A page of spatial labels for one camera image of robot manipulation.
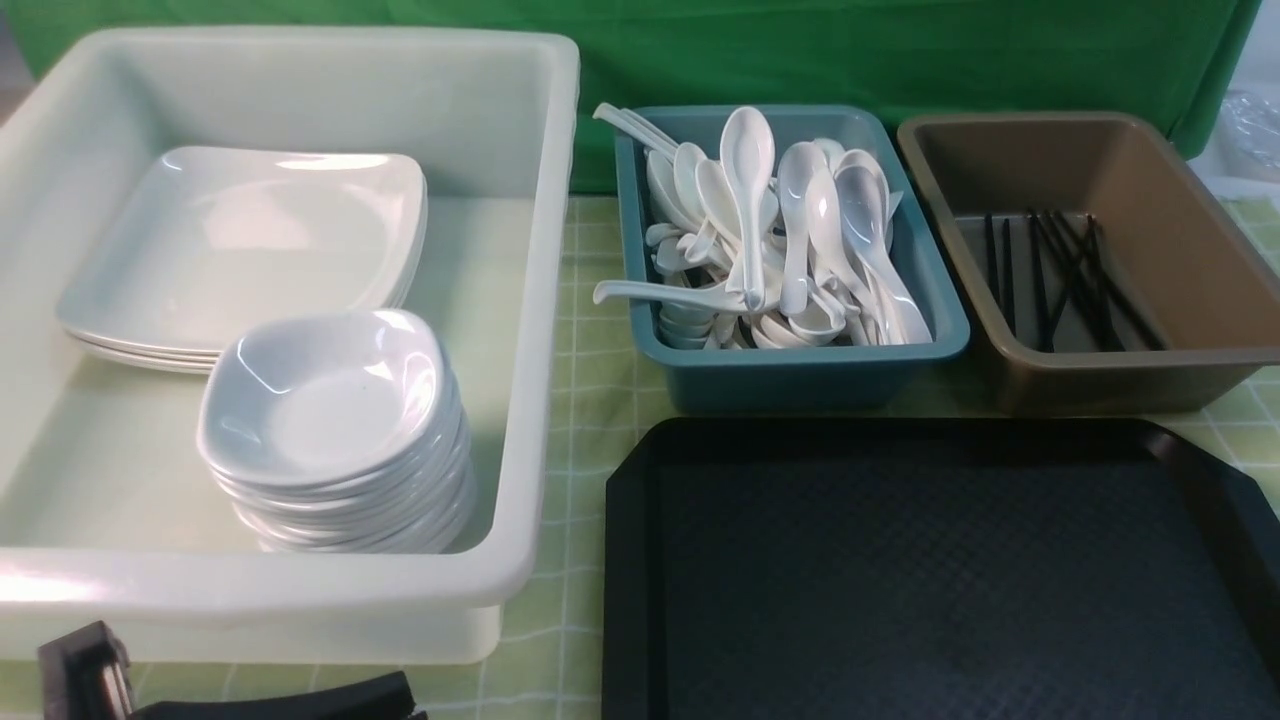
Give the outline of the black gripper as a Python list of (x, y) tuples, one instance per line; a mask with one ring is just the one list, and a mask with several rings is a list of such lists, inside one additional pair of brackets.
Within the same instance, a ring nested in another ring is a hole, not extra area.
[(264, 700), (163, 701), (134, 711), (124, 644), (99, 620), (38, 647), (45, 719), (428, 719), (403, 671)]

